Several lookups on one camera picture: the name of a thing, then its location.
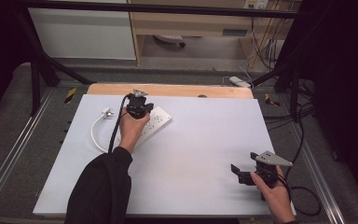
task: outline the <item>power strip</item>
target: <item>power strip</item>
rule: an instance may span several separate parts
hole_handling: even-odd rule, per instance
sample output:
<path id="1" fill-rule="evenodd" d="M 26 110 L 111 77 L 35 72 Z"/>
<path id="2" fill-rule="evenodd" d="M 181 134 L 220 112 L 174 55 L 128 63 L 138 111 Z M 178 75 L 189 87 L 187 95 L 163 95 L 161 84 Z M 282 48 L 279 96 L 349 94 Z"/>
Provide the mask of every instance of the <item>power strip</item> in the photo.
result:
<path id="1" fill-rule="evenodd" d="M 229 81 L 239 87 L 249 88 L 251 85 L 238 77 L 231 77 Z"/>
<path id="2" fill-rule="evenodd" d="M 146 123 L 144 129 L 142 130 L 141 137 L 139 137 L 138 142 L 135 145 L 135 148 L 143 144 L 151 136 L 155 135 L 161 129 L 163 129 L 167 124 L 171 123 L 172 117 L 167 112 L 165 112 L 161 107 L 156 107 L 151 111 L 150 120 Z M 118 133 L 117 139 L 121 140 L 121 136 Z"/>

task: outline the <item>person's hand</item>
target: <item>person's hand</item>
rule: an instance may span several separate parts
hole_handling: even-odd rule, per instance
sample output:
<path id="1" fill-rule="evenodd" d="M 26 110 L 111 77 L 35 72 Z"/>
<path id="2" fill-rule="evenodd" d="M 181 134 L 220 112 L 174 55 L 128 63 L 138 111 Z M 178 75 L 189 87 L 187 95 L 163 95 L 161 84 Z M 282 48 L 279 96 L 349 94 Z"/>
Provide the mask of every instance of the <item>person's hand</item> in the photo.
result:
<path id="1" fill-rule="evenodd" d="M 283 176 L 281 167 L 278 165 L 277 171 L 279 175 Z M 278 181 L 276 186 L 271 189 L 259 175 L 251 173 L 251 176 L 258 189 L 263 193 L 275 223 L 295 221 L 296 218 L 293 215 L 292 207 L 290 206 L 289 195 L 283 183 Z"/>
<path id="2" fill-rule="evenodd" d="M 146 123 L 150 121 L 150 115 L 147 113 L 142 119 L 135 119 L 127 113 L 127 108 L 124 107 L 121 111 L 121 116 L 121 141 L 119 146 L 124 147 L 130 153 L 132 153 L 136 142 L 142 134 L 142 129 L 144 128 Z"/>

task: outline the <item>white table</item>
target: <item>white table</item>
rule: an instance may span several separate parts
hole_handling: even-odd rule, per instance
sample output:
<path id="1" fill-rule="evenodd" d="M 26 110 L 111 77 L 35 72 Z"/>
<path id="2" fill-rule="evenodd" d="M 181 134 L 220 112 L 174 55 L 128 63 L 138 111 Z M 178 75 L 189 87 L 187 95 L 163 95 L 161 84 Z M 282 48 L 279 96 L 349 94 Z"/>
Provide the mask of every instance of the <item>white table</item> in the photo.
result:
<path id="1" fill-rule="evenodd" d="M 117 112 L 122 95 L 84 95 L 49 174 L 34 213 L 62 217 L 84 167 L 100 151 L 90 126 L 110 107 Z M 247 217 L 268 215 L 254 186 L 238 183 L 233 163 L 254 171 L 250 152 L 274 151 L 257 100 L 147 96 L 172 123 L 132 154 L 131 217 Z M 101 120 L 96 139 L 108 148 L 115 120 Z"/>

